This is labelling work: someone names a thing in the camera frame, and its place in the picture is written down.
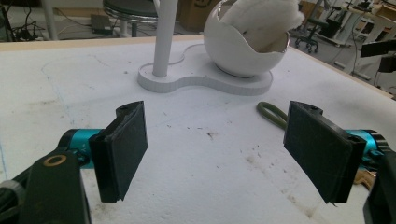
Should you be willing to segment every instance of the white pole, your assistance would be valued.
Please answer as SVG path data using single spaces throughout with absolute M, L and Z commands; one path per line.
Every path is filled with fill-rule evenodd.
M 156 77 L 166 77 L 167 75 L 172 36 L 175 29 L 176 11 L 177 0 L 161 1 L 152 71 L 152 74 Z

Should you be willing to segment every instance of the white base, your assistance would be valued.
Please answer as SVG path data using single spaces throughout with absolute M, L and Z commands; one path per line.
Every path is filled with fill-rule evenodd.
M 205 86 L 236 95 L 260 95 L 269 90 L 273 76 L 266 72 L 255 77 L 234 77 L 221 71 L 210 59 L 204 45 L 188 48 L 180 63 L 168 66 L 166 77 L 152 75 L 152 64 L 139 69 L 137 82 L 149 91 L 167 93 L 186 86 Z

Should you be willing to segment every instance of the white stand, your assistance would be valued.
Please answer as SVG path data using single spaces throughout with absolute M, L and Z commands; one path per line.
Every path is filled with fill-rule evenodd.
M 205 86 L 236 95 L 261 95 L 267 92 L 273 76 L 267 72 L 260 76 L 233 77 L 221 71 L 207 55 L 204 45 L 191 47 L 181 63 L 167 66 L 169 76 L 156 77 L 152 64 L 139 69 L 137 82 L 143 88 L 158 93 L 175 91 L 186 86 Z
M 140 86 L 159 93 L 185 86 L 206 86 L 238 95 L 260 95 L 268 91 L 273 80 L 271 73 L 251 78 L 228 75 L 215 66 L 204 46 L 189 49 L 181 63 L 168 66 L 177 0 L 161 1 L 159 9 L 154 64 L 139 69 L 137 82 Z

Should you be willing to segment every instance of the green rope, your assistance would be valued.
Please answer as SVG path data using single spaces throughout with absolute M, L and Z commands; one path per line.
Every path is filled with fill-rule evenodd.
M 259 110 L 261 115 L 272 121 L 276 126 L 286 130 L 288 116 L 282 110 L 266 102 L 259 102 L 257 104 L 257 110 Z

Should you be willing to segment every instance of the white tabletop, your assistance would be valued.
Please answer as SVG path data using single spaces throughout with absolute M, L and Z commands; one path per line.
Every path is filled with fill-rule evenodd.
M 152 39 L 141 40 L 0 50 L 1 180 L 55 149 L 65 131 L 105 128 L 118 106 L 143 100 L 149 147 L 125 201 L 100 203 L 94 172 L 82 172 L 93 223 L 364 222 L 368 191 L 354 186 L 348 203 L 325 204 L 256 104 L 315 105 L 338 126 L 376 130 L 396 148 L 394 101 L 293 49 L 261 96 L 199 86 L 154 93 L 136 82 L 153 60 Z M 175 41 L 172 57 L 196 43 Z

